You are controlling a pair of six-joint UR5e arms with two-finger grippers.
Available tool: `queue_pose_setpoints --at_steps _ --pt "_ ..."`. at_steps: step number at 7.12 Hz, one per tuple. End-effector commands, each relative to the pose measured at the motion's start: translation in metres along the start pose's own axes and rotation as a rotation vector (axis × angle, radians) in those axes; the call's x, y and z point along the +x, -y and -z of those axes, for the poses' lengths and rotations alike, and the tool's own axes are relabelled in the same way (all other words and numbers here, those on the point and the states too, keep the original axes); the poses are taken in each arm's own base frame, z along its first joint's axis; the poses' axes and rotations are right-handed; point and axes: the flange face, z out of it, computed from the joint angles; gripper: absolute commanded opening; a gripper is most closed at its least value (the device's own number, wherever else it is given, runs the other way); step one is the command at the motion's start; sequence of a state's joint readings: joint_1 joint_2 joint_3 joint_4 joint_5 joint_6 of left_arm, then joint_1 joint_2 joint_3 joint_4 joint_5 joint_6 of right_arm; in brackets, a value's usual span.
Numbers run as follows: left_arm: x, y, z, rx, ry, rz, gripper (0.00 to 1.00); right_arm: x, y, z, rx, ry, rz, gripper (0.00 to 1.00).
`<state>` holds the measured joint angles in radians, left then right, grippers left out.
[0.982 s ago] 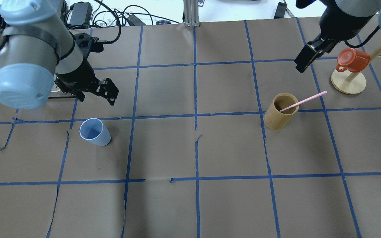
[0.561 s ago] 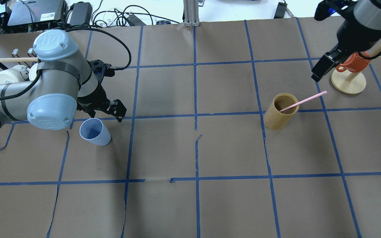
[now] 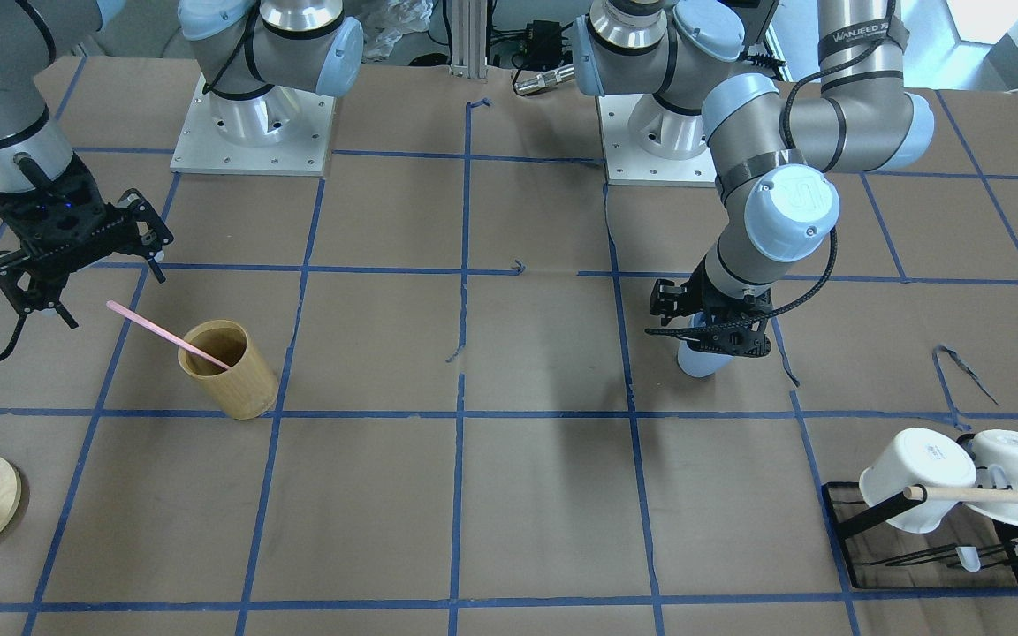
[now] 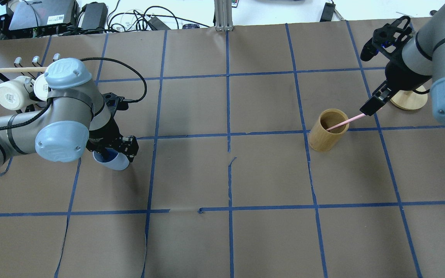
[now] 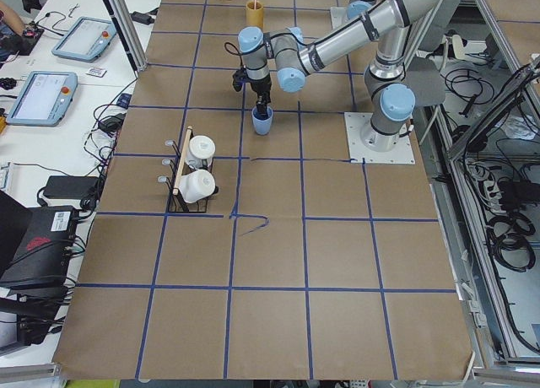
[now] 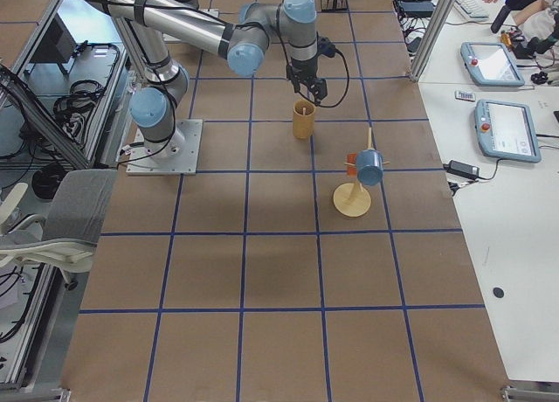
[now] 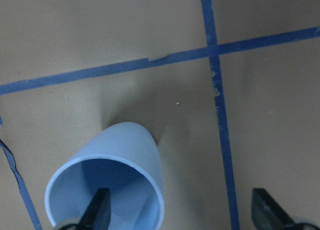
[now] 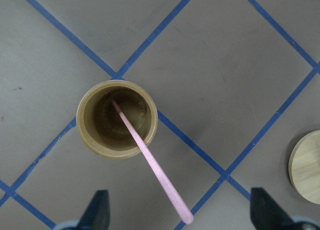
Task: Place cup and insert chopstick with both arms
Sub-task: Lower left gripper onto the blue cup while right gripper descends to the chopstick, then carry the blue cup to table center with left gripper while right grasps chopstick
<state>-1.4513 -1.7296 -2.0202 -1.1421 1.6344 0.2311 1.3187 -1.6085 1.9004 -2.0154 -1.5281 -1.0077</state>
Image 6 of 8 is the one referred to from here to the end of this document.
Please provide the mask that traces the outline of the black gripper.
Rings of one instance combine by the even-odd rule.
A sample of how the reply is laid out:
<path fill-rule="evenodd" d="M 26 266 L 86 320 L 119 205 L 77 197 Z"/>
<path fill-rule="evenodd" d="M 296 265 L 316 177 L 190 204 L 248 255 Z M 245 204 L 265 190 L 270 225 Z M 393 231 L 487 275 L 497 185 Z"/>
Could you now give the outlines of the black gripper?
<path fill-rule="evenodd" d="M 287 65 L 286 78 L 291 82 L 296 94 L 300 94 L 301 87 L 304 86 L 310 93 L 315 105 L 320 105 L 321 101 L 328 95 L 326 80 L 308 72 L 306 69 L 298 69 L 292 65 Z"/>

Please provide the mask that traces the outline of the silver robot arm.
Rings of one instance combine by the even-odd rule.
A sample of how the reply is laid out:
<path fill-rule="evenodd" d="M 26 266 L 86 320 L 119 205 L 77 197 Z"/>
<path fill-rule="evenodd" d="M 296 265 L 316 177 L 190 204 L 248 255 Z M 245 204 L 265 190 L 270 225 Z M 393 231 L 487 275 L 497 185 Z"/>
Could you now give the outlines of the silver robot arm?
<path fill-rule="evenodd" d="M 84 0 L 110 17 L 121 17 L 141 29 L 167 34 L 225 59 L 238 76 L 253 76 L 264 61 L 271 38 L 289 44 L 286 77 L 298 93 L 305 86 L 320 104 L 327 82 L 317 76 L 319 36 L 314 0 L 250 3 L 232 24 L 175 0 Z"/>

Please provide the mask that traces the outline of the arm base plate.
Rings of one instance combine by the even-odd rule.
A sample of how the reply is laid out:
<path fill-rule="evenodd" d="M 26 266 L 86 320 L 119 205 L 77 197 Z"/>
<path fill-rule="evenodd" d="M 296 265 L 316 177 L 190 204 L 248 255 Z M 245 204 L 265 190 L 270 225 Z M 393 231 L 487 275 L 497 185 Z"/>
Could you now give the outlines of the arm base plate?
<path fill-rule="evenodd" d="M 132 148 L 126 172 L 130 176 L 195 175 L 204 122 L 201 119 L 186 119 L 176 122 L 176 133 L 165 149 L 156 154 L 158 148 L 150 142 L 145 147 Z"/>

